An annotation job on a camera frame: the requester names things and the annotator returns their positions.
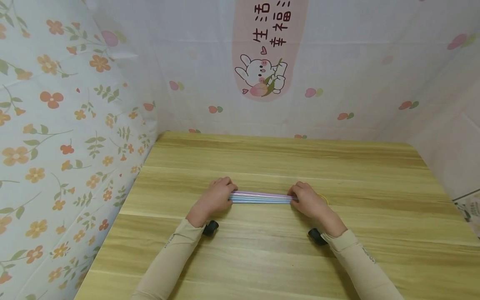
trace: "beige sleeve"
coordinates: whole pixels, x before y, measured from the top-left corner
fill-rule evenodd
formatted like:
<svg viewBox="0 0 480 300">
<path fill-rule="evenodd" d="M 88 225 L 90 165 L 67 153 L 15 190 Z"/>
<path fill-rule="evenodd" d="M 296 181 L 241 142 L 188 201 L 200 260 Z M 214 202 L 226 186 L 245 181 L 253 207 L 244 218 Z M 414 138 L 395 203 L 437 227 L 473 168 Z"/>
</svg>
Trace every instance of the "beige sleeve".
<svg viewBox="0 0 480 300">
<path fill-rule="evenodd" d="M 204 228 L 195 228 L 189 221 L 182 220 L 148 267 L 131 300 L 167 300 Z"/>
<path fill-rule="evenodd" d="M 338 238 L 322 234 L 347 271 L 362 300 L 403 300 L 392 281 L 368 254 L 351 230 Z"/>
</svg>

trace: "wooden table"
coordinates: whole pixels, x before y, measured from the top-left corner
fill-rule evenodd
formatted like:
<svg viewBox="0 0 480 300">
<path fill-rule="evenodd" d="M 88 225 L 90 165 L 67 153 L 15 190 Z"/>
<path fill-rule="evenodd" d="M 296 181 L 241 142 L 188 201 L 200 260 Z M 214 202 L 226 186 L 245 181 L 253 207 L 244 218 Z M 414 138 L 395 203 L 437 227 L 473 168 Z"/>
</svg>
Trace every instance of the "wooden table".
<svg viewBox="0 0 480 300">
<path fill-rule="evenodd" d="M 407 144 L 167 132 L 138 176 L 77 300 L 127 300 L 215 178 L 285 194 L 306 181 L 406 299 L 480 299 L 480 243 Z M 311 224 L 287 204 L 234 204 L 215 216 L 170 299 L 358 299 Z"/>
</svg>

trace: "hand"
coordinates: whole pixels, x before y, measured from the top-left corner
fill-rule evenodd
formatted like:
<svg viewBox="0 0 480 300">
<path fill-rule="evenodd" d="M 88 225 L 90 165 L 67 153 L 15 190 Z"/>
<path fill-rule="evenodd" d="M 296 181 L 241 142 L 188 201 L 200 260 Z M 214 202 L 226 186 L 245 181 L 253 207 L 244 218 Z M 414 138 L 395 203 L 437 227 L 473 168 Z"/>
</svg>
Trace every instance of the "hand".
<svg viewBox="0 0 480 300">
<path fill-rule="evenodd" d="M 212 181 L 185 218 L 194 227 L 202 227 L 211 214 L 230 208 L 232 201 L 228 197 L 237 189 L 230 177 Z"/>
<path fill-rule="evenodd" d="M 347 227 L 340 217 L 328 206 L 327 202 L 320 197 L 308 183 L 297 182 L 287 193 L 296 196 L 298 202 L 290 201 L 290 204 L 302 214 L 318 221 L 325 232 L 336 238 L 341 236 Z"/>
</svg>

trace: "pink sticker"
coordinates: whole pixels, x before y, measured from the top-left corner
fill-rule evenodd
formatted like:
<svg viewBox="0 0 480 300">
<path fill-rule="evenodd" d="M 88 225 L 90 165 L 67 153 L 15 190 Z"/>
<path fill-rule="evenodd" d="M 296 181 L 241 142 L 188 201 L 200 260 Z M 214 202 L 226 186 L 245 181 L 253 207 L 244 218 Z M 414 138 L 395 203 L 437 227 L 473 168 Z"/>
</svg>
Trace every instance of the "pink sticker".
<svg viewBox="0 0 480 300">
<path fill-rule="evenodd" d="M 144 108 L 148 111 L 152 111 L 155 106 L 150 103 L 144 103 Z"/>
<path fill-rule="evenodd" d="M 463 43 L 465 43 L 466 40 L 467 40 L 467 35 L 466 34 L 462 33 L 460 35 L 457 35 L 453 39 L 453 41 L 450 44 L 448 44 L 447 49 L 448 50 L 453 50 L 453 49 L 461 46 Z"/>
<path fill-rule="evenodd" d="M 169 84 L 172 90 L 176 91 L 179 89 L 179 85 L 175 81 L 170 81 Z"/>
<path fill-rule="evenodd" d="M 232 63 L 245 97 L 269 102 L 288 91 L 307 9 L 308 0 L 235 1 Z"/>
<path fill-rule="evenodd" d="M 115 35 L 115 33 L 104 30 L 102 31 L 102 37 L 105 40 L 105 44 L 107 44 L 110 47 L 115 47 L 116 45 L 119 44 L 119 38 Z"/>
<path fill-rule="evenodd" d="M 305 92 L 305 97 L 310 98 L 315 96 L 317 91 L 314 88 L 308 88 L 307 91 Z"/>
</svg>

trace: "yellow rubber band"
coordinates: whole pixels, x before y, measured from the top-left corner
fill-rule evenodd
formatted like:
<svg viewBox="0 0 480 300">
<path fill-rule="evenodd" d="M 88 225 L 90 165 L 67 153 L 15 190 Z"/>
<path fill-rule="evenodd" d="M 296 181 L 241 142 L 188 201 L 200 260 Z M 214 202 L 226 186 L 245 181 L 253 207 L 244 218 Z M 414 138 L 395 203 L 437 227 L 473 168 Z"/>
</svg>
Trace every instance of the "yellow rubber band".
<svg viewBox="0 0 480 300">
<path fill-rule="evenodd" d="M 317 193 L 317 195 L 319 195 L 320 197 L 324 198 L 325 201 L 327 202 L 327 205 L 330 206 L 330 204 L 328 203 L 327 197 L 323 196 L 322 194 L 318 194 L 318 193 Z"/>
</svg>

